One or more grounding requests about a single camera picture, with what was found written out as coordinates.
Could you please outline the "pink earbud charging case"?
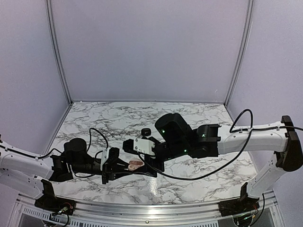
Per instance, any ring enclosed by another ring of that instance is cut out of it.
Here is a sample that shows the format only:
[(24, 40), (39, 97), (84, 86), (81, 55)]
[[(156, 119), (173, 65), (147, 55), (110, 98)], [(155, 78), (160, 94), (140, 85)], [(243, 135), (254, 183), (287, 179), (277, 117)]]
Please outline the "pink earbud charging case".
[(144, 165), (143, 161), (135, 158), (135, 159), (129, 161), (128, 170), (134, 171), (134, 170), (142, 167), (143, 165)]

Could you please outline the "black earbud charging case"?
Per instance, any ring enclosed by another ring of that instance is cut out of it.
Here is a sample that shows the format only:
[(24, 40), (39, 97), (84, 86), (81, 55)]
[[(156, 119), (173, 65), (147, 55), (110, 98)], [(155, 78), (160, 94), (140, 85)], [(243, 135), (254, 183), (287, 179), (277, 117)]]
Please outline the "black earbud charging case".
[(150, 136), (151, 133), (152, 133), (152, 131), (151, 131), (150, 128), (143, 128), (143, 129), (141, 129), (141, 135), (142, 136), (147, 137), (147, 136)]

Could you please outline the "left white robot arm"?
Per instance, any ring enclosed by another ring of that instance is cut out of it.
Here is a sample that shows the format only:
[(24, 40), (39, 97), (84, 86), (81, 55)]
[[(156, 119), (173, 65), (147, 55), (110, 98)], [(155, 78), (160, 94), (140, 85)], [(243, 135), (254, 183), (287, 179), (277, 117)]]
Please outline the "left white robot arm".
[(106, 184), (133, 174), (129, 164), (120, 160), (118, 149), (111, 148), (94, 158), (87, 152), (84, 139), (66, 142), (63, 152), (38, 155), (0, 142), (0, 183), (33, 199), (40, 199), (49, 210), (56, 210), (60, 200), (54, 195), (52, 182), (73, 179), (73, 173), (100, 175)]

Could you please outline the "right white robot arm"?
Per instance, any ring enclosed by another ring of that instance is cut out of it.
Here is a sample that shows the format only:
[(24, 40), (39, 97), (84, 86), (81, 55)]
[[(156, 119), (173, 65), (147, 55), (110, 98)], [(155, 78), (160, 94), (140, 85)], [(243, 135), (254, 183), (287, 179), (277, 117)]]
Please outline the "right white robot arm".
[(274, 154), (257, 175), (241, 187), (234, 207), (244, 212), (282, 175), (303, 166), (303, 150), (297, 127), (289, 116), (280, 121), (249, 126), (204, 124), (192, 129), (178, 113), (159, 118), (155, 128), (163, 143), (151, 139), (135, 139), (131, 148), (163, 164), (165, 161), (188, 155), (191, 158), (218, 157), (244, 151), (273, 151)]

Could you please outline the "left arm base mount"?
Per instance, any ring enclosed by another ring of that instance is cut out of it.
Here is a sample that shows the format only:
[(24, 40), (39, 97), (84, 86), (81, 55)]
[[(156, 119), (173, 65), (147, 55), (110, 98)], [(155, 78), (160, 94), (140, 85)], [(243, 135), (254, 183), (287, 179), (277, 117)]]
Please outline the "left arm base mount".
[(57, 197), (54, 194), (53, 185), (42, 179), (42, 195), (35, 199), (35, 207), (51, 211), (55, 214), (72, 215), (76, 202), (74, 200)]

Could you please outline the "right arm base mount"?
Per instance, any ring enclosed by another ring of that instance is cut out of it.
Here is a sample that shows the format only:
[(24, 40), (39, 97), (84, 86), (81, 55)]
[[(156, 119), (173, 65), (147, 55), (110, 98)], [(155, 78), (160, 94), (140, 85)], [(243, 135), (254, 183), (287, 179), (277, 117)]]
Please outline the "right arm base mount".
[(252, 211), (260, 207), (258, 203), (259, 199), (248, 196), (247, 185), (248, 183), (245, 183), (241, 187), (239, 198), (219, 202), (219, 212), (222, 217)]

